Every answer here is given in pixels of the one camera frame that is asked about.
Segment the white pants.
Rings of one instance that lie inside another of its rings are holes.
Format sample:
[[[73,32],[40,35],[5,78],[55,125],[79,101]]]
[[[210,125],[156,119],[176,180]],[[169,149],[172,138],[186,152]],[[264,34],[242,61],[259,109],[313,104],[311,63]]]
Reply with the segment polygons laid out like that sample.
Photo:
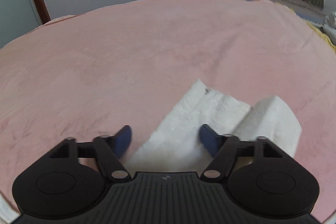
[[[294,156],[302,132],[290,107],[278,96],[249,106],[229,95],[208,88],[197,80],[165,116],[150,138],[126,161],[126,169],[140,172],[197,172],[211,156],[199,140],[203,124],[217,134],[232,134],[253,141],[264,136]]]

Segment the pink bed blanket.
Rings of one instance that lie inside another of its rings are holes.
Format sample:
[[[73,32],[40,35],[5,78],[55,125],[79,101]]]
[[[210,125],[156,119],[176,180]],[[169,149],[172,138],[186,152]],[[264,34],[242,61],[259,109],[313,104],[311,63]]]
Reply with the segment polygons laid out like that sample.
[[[267,0],[141,0],[55,19],[1,49],[1,193],[68,136],[133,128],[134,152],[190,86],[253,105],[282,98],[302,127],[295,159],[335,211],[335,53]]]

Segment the yellow bed sheet edge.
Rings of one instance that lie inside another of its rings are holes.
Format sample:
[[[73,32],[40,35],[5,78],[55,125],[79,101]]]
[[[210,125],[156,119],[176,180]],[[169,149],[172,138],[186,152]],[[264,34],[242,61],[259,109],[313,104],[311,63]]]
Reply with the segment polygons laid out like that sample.
[[[332,43],[331,39],[324,34],[319,28],[313,25],[310,21],[306,20],[306,24],[329,46],[329,48],[336,53],[335,45]]]

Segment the white patterned cloth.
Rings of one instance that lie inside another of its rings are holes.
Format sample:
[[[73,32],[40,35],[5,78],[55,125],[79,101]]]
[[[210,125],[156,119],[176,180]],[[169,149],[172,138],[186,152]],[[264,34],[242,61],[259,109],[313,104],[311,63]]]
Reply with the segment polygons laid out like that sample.
[[[327,34],[331,42],[336,45],[336,12],[332,12],[325,16],[323,32]]]

